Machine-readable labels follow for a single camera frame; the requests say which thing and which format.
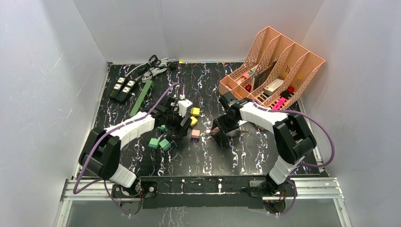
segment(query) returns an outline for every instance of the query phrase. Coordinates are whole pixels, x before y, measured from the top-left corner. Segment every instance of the red object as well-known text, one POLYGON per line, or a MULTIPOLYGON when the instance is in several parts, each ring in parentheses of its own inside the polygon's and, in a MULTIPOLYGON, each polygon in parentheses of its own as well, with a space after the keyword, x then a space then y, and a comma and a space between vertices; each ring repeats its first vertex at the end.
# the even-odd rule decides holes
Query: red object
POLYGON ((247 90, 248 92, 251 92, 251 88, 252 88, 252 85, 248 84, 248 85, 245 87, 245 90, 247 90))
POLYGON ((287 91, 289 91, 290 93, 293 93, 295 91, 295 89, 293 87, 288 87, 287 91))

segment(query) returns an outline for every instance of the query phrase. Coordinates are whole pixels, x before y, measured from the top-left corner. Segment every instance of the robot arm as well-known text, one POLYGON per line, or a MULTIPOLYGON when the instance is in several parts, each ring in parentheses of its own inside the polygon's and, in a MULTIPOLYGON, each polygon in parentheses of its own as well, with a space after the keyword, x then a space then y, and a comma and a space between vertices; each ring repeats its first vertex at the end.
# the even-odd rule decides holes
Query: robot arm
POLYGON ((213 121, 213 136, 237 129, 240 120, 255 123, 272 132, 279 157, 266 175, 266 190, 275 193, 304 157, 316 147, 316 140, 302 116, 269 112, 269 109, 250 99, 238 101, 231 96, 225 94, 220 99, 227 114, 213 121))
POLYGON ((123 125, 119 130, 111 132, 102 140, 90 158, 87 169, 103 180, 120 184, 130 194, 137 194, 140 190, 140 179, 136 174, 119 164, 120 150, 138 136, 163 124, 173 131, 177 137, 186 136, 191 123, 186 114, 191 106, 192 102, 189 100, 183 99, 176 102, 175 99, 165 96, 154 111, 145 118, 143 117, 146 113, 139 112, 118 125, 106 129, 92 129, 79 157, 79 163, 83 165, 86 162, 91 149, 101 136, 107 131, 120 128, 123 125))

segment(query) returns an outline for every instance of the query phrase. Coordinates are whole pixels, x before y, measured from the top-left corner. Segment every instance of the cable bundle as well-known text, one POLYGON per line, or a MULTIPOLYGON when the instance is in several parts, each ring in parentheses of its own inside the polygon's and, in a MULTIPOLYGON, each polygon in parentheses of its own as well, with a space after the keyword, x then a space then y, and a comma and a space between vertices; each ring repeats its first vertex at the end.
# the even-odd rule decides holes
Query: cable bundle
POLYGON ((138 76, 142 78, 142 82, 146 83, 148 80, 151 80, 154 76, 165 72, 168 68, 167 66, 168 58, 163 58, 159 60, 156 55, 152 55, 149 58, 148 62, 138 65, 133 70, 131 70, 127 76, 129 76, 134 70, 138 71, 138 76))

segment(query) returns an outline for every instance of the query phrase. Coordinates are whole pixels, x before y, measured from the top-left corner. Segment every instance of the white box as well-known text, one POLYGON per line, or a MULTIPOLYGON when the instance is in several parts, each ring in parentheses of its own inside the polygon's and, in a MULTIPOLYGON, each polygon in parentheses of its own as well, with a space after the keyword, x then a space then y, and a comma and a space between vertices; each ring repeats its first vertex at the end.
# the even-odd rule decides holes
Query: white box
POLYGON ((277 78, 263 90, 267 95, 272 96, 277 91, 277 89, 283 84, 283 82, 284 82, 283 80, 277 78))

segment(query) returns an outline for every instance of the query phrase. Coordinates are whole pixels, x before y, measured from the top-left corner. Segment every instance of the green power strip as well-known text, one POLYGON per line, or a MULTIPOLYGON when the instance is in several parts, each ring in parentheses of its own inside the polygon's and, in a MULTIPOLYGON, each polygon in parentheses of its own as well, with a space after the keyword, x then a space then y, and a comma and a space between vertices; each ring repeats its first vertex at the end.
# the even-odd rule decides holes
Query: green power strip
POLYGON ((130 117, 135 116, 139 109, 143 108, 145 105, 145 98, 149 96, 150 91, 152 90, 154 83, 152 80, 146 82, 145 86, 143 87, 137 102, 134 105, 134 108, 131 110, 130 117))

